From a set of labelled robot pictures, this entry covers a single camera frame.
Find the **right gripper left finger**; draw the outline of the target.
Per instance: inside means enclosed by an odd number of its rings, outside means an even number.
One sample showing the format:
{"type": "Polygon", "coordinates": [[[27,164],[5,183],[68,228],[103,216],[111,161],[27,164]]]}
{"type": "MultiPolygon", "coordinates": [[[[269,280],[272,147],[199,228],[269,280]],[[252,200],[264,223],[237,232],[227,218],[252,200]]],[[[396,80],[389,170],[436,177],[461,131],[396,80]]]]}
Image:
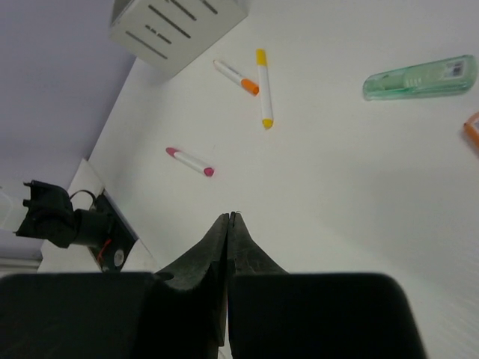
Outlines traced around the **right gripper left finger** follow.
{"type": "Polygon", "coordinates": [[[221,214],[202,240],[155,273],[162,321],[184,343],[225,344],[228,224],[229,215],[221,214]]]}

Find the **yellow capped white marker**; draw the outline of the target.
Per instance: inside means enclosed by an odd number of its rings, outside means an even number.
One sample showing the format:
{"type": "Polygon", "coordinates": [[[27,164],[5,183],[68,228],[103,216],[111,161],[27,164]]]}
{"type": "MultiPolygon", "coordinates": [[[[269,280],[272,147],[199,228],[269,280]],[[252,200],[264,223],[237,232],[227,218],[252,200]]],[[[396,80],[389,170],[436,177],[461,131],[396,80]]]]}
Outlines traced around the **yellow capped white marker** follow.
{"type": "Polygon", "coordinates": [[[269,88],[269,73],[267,67],[266,51],[264,49],[256,50],[256,62],[259,81],[262,124],[264,129],[271,129],[274,124],[274,119],[272,112],[271,93],[269,88]]]}

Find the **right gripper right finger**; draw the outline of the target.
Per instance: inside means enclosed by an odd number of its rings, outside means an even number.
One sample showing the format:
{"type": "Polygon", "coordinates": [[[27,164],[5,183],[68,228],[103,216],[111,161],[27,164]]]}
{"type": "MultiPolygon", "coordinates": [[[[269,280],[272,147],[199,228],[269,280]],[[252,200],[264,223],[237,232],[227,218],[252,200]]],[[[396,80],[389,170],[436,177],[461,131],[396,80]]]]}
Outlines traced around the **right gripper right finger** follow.
{"type": "Polygon", "coordinates": [[[259,333],[274,301],[266,281],[283,270],[251,237],[242,215],[232,212],[228,222],[228,334],[232,348],[247,346],[259,333]]]}

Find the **orange capped white marker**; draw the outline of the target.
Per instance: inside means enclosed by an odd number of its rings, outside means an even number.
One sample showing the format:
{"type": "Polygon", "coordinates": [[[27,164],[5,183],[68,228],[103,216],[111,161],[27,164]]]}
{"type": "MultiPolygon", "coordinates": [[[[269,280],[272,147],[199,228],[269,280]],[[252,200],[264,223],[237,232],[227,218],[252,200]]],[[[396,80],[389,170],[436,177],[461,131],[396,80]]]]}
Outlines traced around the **orange capped white marker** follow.
{"type": "Polygon", "coordinates": [[[213,66],[222,75],[226,76],[228,79],[239,85],[243,90],[247,91],[251,95],[257,96],[259,94],[259,86],[255,82],[238,73],[235,69],[228,66],[223,61],[214,60],[213,66]]]}

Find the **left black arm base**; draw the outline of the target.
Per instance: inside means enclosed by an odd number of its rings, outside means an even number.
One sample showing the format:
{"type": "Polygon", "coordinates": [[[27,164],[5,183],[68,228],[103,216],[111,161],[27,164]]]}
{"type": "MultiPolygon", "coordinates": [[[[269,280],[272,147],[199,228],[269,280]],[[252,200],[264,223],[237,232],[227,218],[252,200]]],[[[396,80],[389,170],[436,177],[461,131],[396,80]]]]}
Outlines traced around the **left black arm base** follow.
{"type": "Polygon", "coordinates": [[[106,191],[94,194],[82,189],[70,195],[70,199],[80,193],[91,197],[91,205],[75,211],[76,237],[73,244],[86,247],[100,271],[121,271],[138,235],[106,191]]]}

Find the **pink capped white marker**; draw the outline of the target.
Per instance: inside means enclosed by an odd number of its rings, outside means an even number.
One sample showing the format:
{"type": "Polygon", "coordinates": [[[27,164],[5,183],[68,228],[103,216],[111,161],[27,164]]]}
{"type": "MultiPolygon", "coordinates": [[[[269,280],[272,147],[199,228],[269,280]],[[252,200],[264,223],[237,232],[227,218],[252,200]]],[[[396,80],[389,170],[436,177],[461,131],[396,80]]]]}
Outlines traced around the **pink capped white marker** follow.
{"type": "Polygon", "coordinates": [[[178,150],[174,147],[167,147],[165,151],[169,156],[206,177],[212,177],[215,173],[215,170],[212,166],[188,153],[185,153],[182,150],[178,150]]]}

